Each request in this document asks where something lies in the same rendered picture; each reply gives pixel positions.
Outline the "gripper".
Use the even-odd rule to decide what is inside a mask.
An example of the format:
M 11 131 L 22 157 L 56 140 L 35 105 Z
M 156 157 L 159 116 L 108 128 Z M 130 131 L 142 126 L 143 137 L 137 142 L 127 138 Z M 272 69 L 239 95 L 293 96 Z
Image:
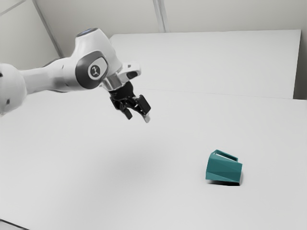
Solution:
M 121 110 L 128 120 L 132 118 L 132 113 L 128 109 L 129 107 L 133 108 L 134 111 L 139 113 L 146 123 L 150 122 L 149 112 L 151 110 L 151 106 L 143 95 L 139 95 L 139 97 L 135 96 L 133 92 L 133 85 L 130 81 L 116 90 L 109 91 L 109 94 L 110 100 L 114 107 L 117 110 Z

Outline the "teal faceted mug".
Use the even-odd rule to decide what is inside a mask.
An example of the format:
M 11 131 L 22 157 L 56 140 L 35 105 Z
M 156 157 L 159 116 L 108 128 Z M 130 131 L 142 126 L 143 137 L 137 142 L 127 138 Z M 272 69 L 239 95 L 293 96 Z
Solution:
M 216 149 L 209 155 L 205 179 L 240 184 L 242 167 L 237 157 Z

